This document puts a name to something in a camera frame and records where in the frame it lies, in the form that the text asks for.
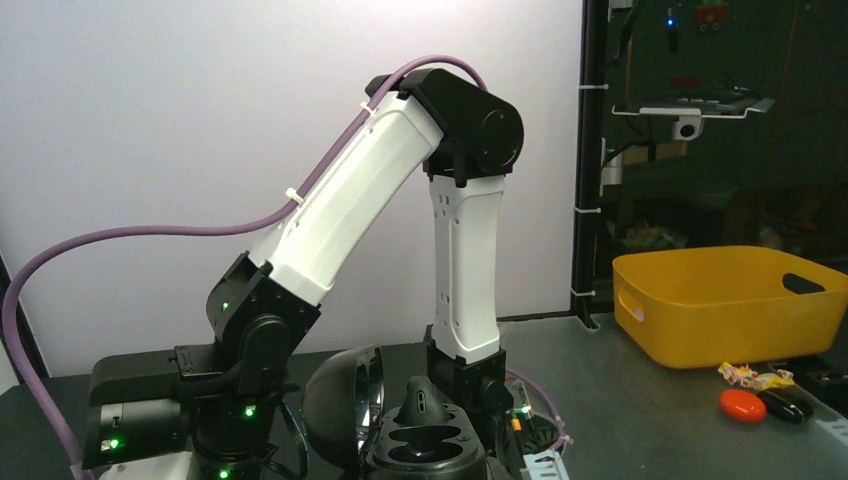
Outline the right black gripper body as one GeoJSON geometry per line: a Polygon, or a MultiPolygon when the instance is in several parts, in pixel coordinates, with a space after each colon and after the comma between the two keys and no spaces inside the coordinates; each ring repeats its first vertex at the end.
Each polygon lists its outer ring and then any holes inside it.
{"type": "Polygon", "coordinates": [[[286,372],[263,371],[256,393],[213,345],[105,357],[93,367],[84,469],[192,453],[187,479],[259,479],[276,447],[276,408],[297,391],[286,372]]]}

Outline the black oval object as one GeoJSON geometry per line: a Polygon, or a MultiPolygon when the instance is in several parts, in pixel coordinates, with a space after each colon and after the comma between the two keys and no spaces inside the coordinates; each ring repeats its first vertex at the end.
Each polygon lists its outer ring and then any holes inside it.
{"type": "Polygon", "coordinates": [[[488,455],[465,411],[443,403],[447,424],[406,427],[385,406],[385,371],[377,346],[325,360],[302,394],[311,449],[350,479],[487,479],[488,455]]]}

